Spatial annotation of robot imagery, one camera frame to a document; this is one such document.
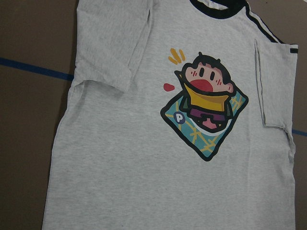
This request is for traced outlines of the grey cartoon print t-shirt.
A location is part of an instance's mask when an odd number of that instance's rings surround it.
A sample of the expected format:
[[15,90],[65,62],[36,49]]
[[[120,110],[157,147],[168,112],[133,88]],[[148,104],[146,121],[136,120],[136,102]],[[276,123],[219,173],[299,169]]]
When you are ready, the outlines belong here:
[[81,0],[45,230],[293,230],[298,46],[245,0]]

